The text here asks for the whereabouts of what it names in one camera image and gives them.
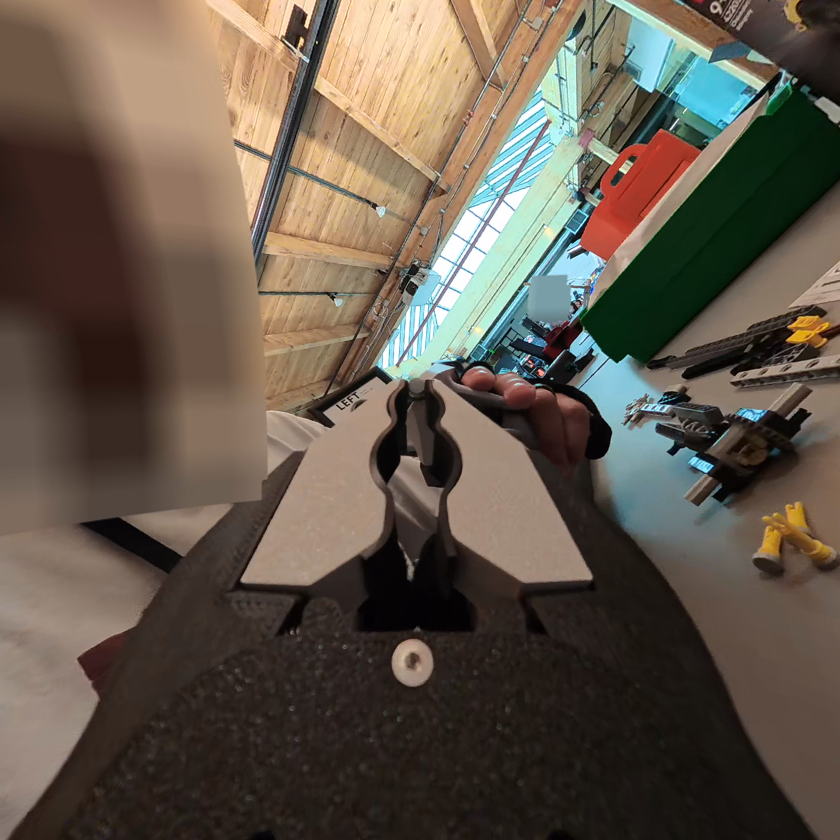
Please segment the bundle of black lego beams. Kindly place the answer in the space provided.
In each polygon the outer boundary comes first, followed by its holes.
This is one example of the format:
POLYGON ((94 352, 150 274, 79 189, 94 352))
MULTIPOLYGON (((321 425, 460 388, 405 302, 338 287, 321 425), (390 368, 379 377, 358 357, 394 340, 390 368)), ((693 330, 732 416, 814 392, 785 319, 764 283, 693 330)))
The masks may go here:
POLYGON ((804 358, 813 347, 790 341, 795 333, 820 327, 826 322, 826 310, 816 305, 804 306, 779 316, 756 322, 745 331, 724 339, 698 345, 682 355, 666 355, 646 364, 649 371, 682 371, 685 381, 725 369, 740 373, 759 368, 772 359, 792 352, 804 358))

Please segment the lego gear axle assembly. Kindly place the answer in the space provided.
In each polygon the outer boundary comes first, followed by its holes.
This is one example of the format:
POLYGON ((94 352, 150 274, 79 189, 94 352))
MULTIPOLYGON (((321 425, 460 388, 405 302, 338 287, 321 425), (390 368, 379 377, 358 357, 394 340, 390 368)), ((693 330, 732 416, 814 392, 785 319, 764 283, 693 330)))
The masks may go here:
POLYGON ((711 498, 726 501, 747 489, 765 466, 795 452, 795 437, 811 413, 802 407, 812 389, 794 384, 769 408, 742 407, 723 414, 717 406, 681 403, 666 406, 667 423, 655 432, 670 441, 669 455, 687 449, 698 478, 685 499, 698 507, 711 498))

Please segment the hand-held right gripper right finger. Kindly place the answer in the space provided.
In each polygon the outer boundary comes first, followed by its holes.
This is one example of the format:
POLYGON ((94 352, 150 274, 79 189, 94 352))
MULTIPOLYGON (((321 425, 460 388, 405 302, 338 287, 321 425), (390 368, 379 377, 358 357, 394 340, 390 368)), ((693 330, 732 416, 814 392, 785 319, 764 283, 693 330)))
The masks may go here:
POLYGON ((442 490, 437 533, 470 602, 588 589, 593 573, 528 448, 438 379, 425 381, 442 490))

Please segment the light grey lego beam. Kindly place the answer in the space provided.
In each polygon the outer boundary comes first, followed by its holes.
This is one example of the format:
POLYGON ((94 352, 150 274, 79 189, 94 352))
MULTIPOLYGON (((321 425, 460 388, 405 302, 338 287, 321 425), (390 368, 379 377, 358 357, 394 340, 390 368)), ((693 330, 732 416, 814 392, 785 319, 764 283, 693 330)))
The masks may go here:
POLYGON ((838 378, 839 354, 837 353, 811 360, 784 362, 743 371, 732 377, 730 384, 737 389, 744 389, 838 378))

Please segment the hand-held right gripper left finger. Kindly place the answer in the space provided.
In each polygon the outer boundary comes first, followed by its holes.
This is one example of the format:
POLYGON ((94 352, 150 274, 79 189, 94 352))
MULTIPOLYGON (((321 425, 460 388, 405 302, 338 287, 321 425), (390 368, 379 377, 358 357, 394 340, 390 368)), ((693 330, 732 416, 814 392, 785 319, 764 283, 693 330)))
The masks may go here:
POLYGON ((239 583, 325 597, 355 611, 368 597, 363 562, 394 528, 387 480, 400 462, 386 442, 401 423, 407 383, 395 380, 313 441, 239 583))

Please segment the person's left hand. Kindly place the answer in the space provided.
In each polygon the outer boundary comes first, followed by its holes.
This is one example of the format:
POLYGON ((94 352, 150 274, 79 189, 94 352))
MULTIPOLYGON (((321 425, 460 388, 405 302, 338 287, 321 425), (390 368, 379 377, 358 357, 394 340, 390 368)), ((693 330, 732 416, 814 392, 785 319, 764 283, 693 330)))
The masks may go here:
POLYGON ((539 450, 564 476, 571 477, 585 459, 593 415, 572 396, 554 394, 518 374, 494 374, 483 366, 466 371, 461 383, 477 392, 494 392, 507 406, 525 410, 539 450))

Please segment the small light grey lego assembly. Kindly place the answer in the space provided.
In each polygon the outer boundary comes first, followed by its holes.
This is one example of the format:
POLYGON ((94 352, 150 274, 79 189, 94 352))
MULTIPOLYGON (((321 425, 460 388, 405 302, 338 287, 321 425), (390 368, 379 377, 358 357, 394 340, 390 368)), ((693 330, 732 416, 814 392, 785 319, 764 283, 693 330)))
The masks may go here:
POLYGON ((673 419, 675 417, 676 410, 671 404, 666 402, 650 402, 648 395, 645 394, 644 397, 639 397, 626 405, 623 426, 632 427, 651 418, 673 419))

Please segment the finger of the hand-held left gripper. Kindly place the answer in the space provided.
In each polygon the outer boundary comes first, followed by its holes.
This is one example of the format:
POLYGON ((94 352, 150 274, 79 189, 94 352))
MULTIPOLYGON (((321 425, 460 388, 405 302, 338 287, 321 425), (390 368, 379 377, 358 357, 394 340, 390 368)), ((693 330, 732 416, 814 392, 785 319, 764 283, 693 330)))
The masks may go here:
POLYGON ((407 442, 413 447, 426 484, 438 487, 434 472, 435 432, 429 422, 429 402, 425 392, 409 392, 406 411, 407 442))

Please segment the white printed paper sheet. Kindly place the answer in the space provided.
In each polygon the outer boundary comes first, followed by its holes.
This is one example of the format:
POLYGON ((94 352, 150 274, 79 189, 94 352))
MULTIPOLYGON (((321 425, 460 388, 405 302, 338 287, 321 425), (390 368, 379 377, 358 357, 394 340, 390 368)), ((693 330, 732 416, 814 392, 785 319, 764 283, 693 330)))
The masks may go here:
POLYGON ((821 276, 807 291, 802 293, 789 306, 789 309, 797 309, 810 306, 821 306, 824 303, 839 301, 839 272, 840 265, 837 262, 823 276, 821 276))

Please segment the black lego set box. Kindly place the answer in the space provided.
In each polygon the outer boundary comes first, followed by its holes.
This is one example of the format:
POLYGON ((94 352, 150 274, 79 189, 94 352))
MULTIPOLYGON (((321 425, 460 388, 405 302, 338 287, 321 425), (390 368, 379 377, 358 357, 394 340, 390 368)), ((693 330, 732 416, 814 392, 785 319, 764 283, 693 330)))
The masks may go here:
POLYGON ((709 1, 696 9, 776 64, 838 57, 838 1, 709 1))

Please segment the red orange box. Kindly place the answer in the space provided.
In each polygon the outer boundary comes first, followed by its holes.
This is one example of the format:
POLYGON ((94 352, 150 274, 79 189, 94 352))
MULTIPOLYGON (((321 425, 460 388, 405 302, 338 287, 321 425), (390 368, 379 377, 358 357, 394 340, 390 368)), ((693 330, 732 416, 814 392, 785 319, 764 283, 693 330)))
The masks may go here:
POLYGON ((649 143, 625 148, 603 175, 603 198, 583 231, 581 246, 609 260, 699 154, 698 148, 664 130, 649 143))

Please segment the single yellow lego pin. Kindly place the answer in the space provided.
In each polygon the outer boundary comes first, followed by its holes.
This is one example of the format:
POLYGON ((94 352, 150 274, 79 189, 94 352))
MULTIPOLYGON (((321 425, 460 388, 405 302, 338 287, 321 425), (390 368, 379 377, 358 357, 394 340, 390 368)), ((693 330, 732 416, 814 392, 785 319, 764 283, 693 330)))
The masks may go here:
POLYGON ((777 531, 783 541, 797 546, 802 552, 806 552, 811 549, 812 543, 814 542, 812 535, 794 521, 789 520, 780 513, 774 513, 771 516, 764 516, 762 517, 762 520, 767 527, 777 531))

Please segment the green storage bin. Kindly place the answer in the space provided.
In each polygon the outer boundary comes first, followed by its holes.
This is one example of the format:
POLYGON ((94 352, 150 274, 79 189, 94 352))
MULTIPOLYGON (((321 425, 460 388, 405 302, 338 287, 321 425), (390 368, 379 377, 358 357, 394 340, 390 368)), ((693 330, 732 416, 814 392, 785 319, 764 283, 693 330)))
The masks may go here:
POLYGON ((643 248, 581 326, 613 361, 651 360, 839 177, 839 130, 791 83, 643 248))

